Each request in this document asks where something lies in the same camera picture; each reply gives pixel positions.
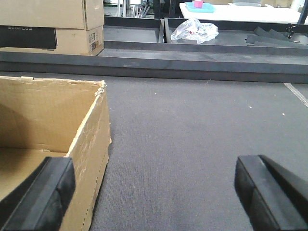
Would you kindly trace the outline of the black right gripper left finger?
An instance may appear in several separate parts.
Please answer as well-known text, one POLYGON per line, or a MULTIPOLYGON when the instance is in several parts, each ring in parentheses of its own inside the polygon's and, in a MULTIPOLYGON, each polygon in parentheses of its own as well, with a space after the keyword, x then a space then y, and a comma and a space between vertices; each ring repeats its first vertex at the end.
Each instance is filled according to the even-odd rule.
POLYGON ((58 231, 76 188, 67 157, 45 157, 0 201, 2 231, 58 231))

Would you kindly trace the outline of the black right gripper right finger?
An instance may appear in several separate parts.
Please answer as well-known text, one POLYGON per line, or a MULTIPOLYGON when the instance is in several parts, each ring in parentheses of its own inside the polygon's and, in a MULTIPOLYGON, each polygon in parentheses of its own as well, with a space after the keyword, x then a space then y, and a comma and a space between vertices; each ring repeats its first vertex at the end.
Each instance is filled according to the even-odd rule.
POLYGON ((253 230, 308 229, 308 182, 269 157, 239 156, 234 188, 253 230))

